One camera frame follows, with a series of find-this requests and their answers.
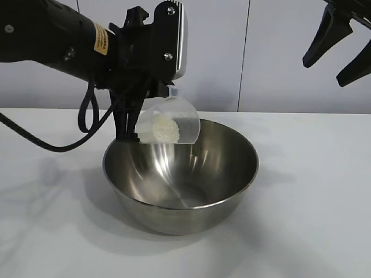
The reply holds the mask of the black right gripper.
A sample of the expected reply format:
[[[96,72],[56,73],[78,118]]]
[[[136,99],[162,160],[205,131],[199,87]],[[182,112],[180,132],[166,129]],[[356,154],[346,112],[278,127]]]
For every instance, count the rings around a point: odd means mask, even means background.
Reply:
[[[353,33],[351,18],[370,29],[370,0],[325,0],[326,5],[317,33],[303,57],[303,66],[312,67],[329,49]],[[336,76],[345,87],[370,74],[371,41]]]

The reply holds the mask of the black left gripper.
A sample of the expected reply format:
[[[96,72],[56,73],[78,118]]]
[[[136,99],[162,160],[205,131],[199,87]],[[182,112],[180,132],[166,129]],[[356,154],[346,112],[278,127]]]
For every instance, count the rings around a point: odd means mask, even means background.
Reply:
[[[139,142],[135,127],[144,100],[169,96],[169,15],[155,8],[152,23],[147,18],[143,8],[131,8],[123,26],[97,28],[97,52],[104,58],[97,87],[110,92],[116,139],[125,139],[127,125],[127,139]]]

